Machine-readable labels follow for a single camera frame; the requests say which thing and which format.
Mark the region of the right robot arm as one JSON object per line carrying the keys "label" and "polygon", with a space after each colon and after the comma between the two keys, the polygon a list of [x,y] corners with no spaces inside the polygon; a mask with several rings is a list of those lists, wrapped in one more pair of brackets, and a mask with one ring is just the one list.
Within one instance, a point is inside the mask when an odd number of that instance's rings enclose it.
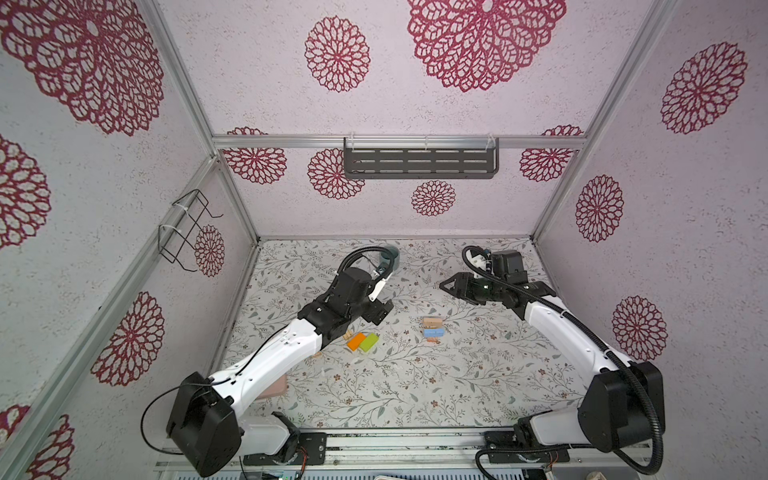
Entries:
{"label": "right robot arm", "polygon": [[467,271],[439,287],[472,305],[499,303],[543,335],[581,377],[586,392],[577,406],[536,414],[518,431],[535,446],[589,445],[604,453],[648,441],[663,446],[666,430],[660,370],[609,346],[581,322],[543,281],[532,281],[520,252],[466,246]]}

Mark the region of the natural wood long block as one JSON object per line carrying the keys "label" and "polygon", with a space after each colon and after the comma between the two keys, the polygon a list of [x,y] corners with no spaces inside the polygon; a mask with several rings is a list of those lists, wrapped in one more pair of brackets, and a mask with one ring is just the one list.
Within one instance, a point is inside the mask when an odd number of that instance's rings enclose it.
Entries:
{"label": "natural wood long block", "polygon": [[427,317],[422,319],[422,326],[426,329],[437,329],[443,327],[443,320],[436,317]]}

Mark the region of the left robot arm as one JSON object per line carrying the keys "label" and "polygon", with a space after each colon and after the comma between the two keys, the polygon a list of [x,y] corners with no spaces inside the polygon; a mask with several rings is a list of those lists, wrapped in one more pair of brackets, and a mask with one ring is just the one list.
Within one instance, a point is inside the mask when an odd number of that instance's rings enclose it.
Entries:
{"label": "left robot arm", "polygon": [[280,413],[248,416],[250,405],[293,367],[343,336],[363,318],[380,324],[393,308],[378,298],[393,269],[376,277],[342,268],[326,292],[306,304],[294,320],[250,356],[209,377],[195,372],[176,395],[167,435],[202,477],[218,473],[236,457],[266,455],[294,459],[299,429]]}

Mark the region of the green rectangular block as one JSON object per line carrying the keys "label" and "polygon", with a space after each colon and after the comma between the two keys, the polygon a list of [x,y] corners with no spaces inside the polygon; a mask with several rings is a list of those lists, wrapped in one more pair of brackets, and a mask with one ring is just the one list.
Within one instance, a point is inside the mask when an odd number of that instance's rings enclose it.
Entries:
{"label": "green rectangular block", "polygon": [[367,335],[360,343],[358,349],[363,352],[369,352],[379,341],[379,336],[375,333]]}

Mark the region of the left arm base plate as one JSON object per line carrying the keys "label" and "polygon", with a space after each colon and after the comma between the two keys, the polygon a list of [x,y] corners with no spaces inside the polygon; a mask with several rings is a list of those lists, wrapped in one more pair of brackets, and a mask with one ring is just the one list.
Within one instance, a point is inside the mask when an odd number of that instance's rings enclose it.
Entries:
{"label": "left arm base plate", "polygon": [[245,466],[319,466],[326,460],[328,434],[300,433],[275,455],[253,454],[243,459]]}

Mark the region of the blue rectangular block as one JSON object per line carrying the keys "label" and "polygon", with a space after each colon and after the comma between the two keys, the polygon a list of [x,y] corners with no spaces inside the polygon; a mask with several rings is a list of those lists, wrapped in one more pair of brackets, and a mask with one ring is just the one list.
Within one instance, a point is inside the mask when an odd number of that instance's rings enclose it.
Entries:
{"label": "blue rectangular block", "polygon": [[443,337],[444,334],[445,330],[443,328],[428,328],[423,330],[425,338],[440,338]]}

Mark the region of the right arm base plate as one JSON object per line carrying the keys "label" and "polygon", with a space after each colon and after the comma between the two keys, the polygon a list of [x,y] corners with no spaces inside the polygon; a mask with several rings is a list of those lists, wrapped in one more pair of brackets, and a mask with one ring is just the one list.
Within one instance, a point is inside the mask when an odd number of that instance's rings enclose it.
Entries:
{"label": "right arm base plate", "polygon": [[491,450],[491,464],[569,462],[567,449],[539,445],[526,436],[519,438],[514,430],[490,430],[483,434],[485,447]]}

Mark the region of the orange rectangular block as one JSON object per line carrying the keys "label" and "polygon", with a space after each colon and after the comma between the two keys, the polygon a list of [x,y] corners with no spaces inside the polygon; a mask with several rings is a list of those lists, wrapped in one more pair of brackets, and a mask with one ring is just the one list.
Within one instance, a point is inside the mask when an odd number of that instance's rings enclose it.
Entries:
{"label": "orange rectangular block", "polygon": [[347,342],[347,347],[351,351],[356,351],[361,344],[365,341],[367,335],[364,333],[358,333]]}

